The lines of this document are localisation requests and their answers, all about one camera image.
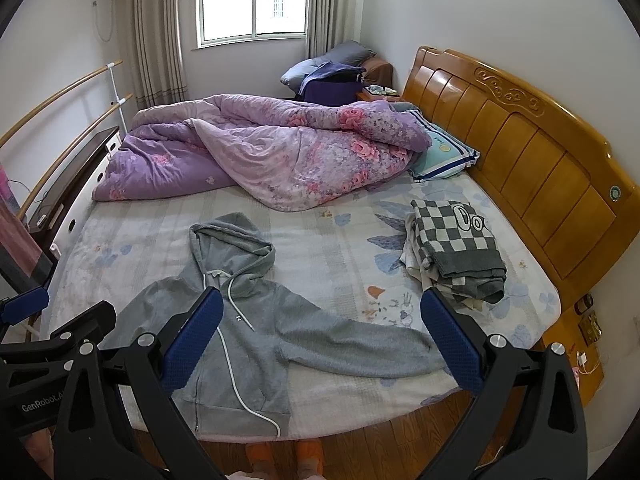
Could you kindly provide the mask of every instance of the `bed sheet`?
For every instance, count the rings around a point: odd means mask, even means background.
[[[181,272],[190,257],[187,232],[192,224],[235,211],[245,213],[276,248],[268,279],[341,316],[425,330],[421,284],[398,259],[406,236],[403,218],[414,198],[469,202],[485,216],[506,263],[506,294],[496,305],[464,312],[485,332],[501,333],[513,345],[530,348],[558,319],[558,293],[507,219],[466,173],[423,183],[404,174],[375,190],[361,189],[295,213],[269,209],[239,187],[169,200],[96,204],[55,273],[43,335],[101,300],[120,312],[151,282]],[[415,378],[379,380],[292,364],[288,438],[376,424],[456,389],[446,368]],[[123,394],[133,426],[144,429],[132,393],[123,388]],[[248,440],[196,427],[196,409],[182,414],[200,440]]]

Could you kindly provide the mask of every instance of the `white drawstring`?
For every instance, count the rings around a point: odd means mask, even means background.
[[[233,308],[240,315],[240,317],[244,320],[244,322],[247,323],[249,328],[255,332],[255,328],[253,327],[253,325],[251,323],[249,323],[249,320],[242,313],[242,311],[238,308],[238,306],[236,305],[236,302],[231,297],[231,286],[233,285],[233,282],[234,282],[235,278],[232,278],[231,274],[229,274],[228,272],[225,272],[224,270],[220,270],[220,269],[210,270],[206,274],[202,275],[202,286],[203,286],[203,288],[207,288],[207,274],[211,274],[211,276],[213,278],[215,278],[217,276],[223,276],[225,278],[231,278],[229,280],[229,286],[228,286],[228,288],[226,290],[226,296],[227,296],[227,298],[229,300],[229,303],[231,303]],[[245,410],[247,410],[247,412],[251,413],[252,415],[257,416],[258,418],[261,418],[262,420],[266,420],[267,422],[270,422],[271,424],[273,424],[275,426],[275,428],[276,428],[277,433],[278,433],[276,435],[276,437],[280,437],[282,432],[280,431],[280,427],[279,427],[278,423],[275,420],[271,420],[268,416],[264,416],[264,415],[261,415],[260,413],[254,412],[254,410],[249,408],[244,403],[244,400],[242,400],[242,397],[240,397],[240,392],[238,391],[238,387],[236,386],[236,378],[234,377],[234,370],[233,370],[233,368],[231,366],[231,359],[229,358],[229,352],[226,349],[225,337],[222,335],[222,330],[220,330],[220,327],[218,327],[216,331],[218,332],[218,335],[220,336],[220,341],[222,342],[222,349],[225,351],[226,367],[229,370],[229,376],[231,377],[231,385],[234,388],[234,393],[236,394],[236,399],[238,399],[238,401],[240,402],[242,407]]]

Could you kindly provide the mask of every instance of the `wooden headboard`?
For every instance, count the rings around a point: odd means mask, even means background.
[[[609,143],[537,88],[459,52],[424,46],[402,98],[481,152],[469,175],[545,270],[563,310],[640,230],[640,192]]]

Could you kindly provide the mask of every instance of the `purple comforter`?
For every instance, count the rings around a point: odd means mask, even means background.
[[[339,108],[219,95],[142,110],[94,200],[166,198],[233,181],[299,211],[404,171],[431,139],[385,101]]]

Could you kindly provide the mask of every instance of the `wooden floor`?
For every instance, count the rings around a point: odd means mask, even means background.
[[[324,476],[327,480],[415,480],[456,427],[470,401],[468,393],[458,392],[389,422],[323,437]],[[490,462],[504,444],[521,401],[522,393],[514,392],[483,463]],[[149,435],[139,431],[136,437],[145,457],[161,466]],[[251,471],[244,445],[202,445],[223,473]],[[275,442],[272,446],[280,480],[297,480],[293,442]]]

